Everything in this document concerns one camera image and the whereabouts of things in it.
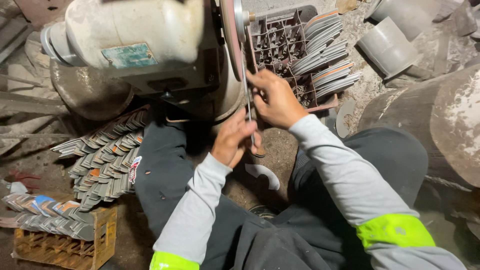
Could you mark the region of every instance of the bench grinder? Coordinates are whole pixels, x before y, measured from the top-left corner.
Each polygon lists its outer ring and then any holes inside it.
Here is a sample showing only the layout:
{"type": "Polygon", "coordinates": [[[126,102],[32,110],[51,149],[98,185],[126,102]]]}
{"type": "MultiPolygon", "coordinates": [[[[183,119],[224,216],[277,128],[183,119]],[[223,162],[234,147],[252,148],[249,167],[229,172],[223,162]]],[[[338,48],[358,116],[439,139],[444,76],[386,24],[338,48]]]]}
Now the bench grinder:
{"type": "Polygon", "coordinates": [[[240,42],[253,20],[241,0],[74,0],[41,41],[58,64],[92,67],[219,121],[243,98],[240,42]]]}

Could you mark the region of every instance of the dusty floor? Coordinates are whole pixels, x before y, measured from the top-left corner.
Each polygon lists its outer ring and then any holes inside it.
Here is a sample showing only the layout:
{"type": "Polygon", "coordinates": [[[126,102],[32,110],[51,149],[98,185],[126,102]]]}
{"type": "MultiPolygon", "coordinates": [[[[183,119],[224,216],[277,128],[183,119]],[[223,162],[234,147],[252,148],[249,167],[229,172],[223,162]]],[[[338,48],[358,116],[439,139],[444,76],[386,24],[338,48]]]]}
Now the dusty floor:
{"type": "MultiPolygon", "coordinates": [[[[335,0],[310,0],[304,4],[311,4],[317,8],[319,13],[331,10],[335,7],[335,0]]],[[[276,8],[289,8],[291,5],[299,5],[295,0],[243,0],[246,9],[255,12],[265,12],[276,8]]],[[[389,91],[382,82],[382,76],[376,68],[373,68],[354,47],[355,42],[366,32],[374,27],[371,22],[365,22],[363,17],[369,7],[369,3],[358,1],[358,9],[348,12],[342,16],[344,32],[338,38],[349,41],[349,58],[355,62],[354,72],[361,71],[362,78],[345,93],[340,95],[342,104],[350,97],[356,101],[356,107],[353,117],[346,118],[346,124],[354,133],[358,120],[367,106],[367,104],[376,96],[389,91]]],[[[453,21],[446,20],[440,24],[434,24],[433,27],[422,33],[413,44],[420,53],[417,65],[432,70],[433,59],[438,48],[438,36],[441,33],[449,33],[450,49],[449,63],[447,70],[452,65],[461,68],[468,60],[477,55],[473,44],[468,37],[457,37],[455,35],[455,26],[453,21]]],[[[61,130],[58,123],[49,127],[50,130],[44,132],[59,132],[61,130]]],[[[266,129],[263,136],[263,146],[266,150],[266,156],[262,159],[246,156],[244,163],[261,164],[271,169],[281,182],[279,191],[267,189],[268,181],[260,176],[255,179],[249,176],[240,164],[228,178],[223,193],[237,202],[239,205],[249,209],[258,204],[266,204],[285,209],[289,205],[288,180],[290,178],[295,155],[297,152],[297,142],[288,132],[276,128],[266,129]]],[[[6,170],[18,168],[20,170],[33,174],[42,175],[42,180],[38,184],[45,190],[56,190],[70,193],[72,181],[68,176],[62,176],[62,168],[68,171],[71,161],[58,161],[57,154],[48,150],[48,148],[57,143],[49,139],[25,140],[18,149],[11,155],[1,158],[2,167],[0,175],[5,175],[6,170]]],[[[200,162],[206,155],[209,146],[206,145],[200,153],[190,155],[194,163],[200,162]]],[[[475,242],[469,231],[465,231],[464,224],[456,219],[445,218],[443,213],[435,206],[428,204],[431,202],[428,188],[423,188],[419,195],[416,207],[423,214],[422,221],[428,223],[437,244],[457,255],[464,263],[471,266],[471,269],[478,269],[480,263],[478,254],[472,254],[469,250],[480,250],[479,243],[475,242]]],[[[151,246],[155,241],[147,229],[147,220],[142,212],[138,200],[133,195],[124,195],[118,199],[119,215],[117,228],[117,245],[114,257],[108,262],[112,269],[146,269],[151,259],[151,246]]],[[[38,264],[30,262],[15,262],[10,257],[12,251],[12,230],[0,229],[0,263],[5,269],[36,269],[40,268],[38,264]]]]}

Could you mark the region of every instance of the neon yellow cuff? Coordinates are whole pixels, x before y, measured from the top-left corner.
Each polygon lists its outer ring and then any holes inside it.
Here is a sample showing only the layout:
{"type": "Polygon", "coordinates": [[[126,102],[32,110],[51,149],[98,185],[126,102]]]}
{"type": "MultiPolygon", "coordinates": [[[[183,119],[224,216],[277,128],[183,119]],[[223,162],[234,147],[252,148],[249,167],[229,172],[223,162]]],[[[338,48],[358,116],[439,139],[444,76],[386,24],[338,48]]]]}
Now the neon yellow cuff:
{"type": "Polygon", "coordinates": [[[150,270],[199,270],[196,262],[172,253],[155,251],[150,262],[150,270]]]}
{"type": "Polygon", "coordinates": [[[365,249],[375,243],[400,247],[435,246],[430,233],[419,219],[410,215],[386,214],[357,227],[357,236],[365,249]]]}

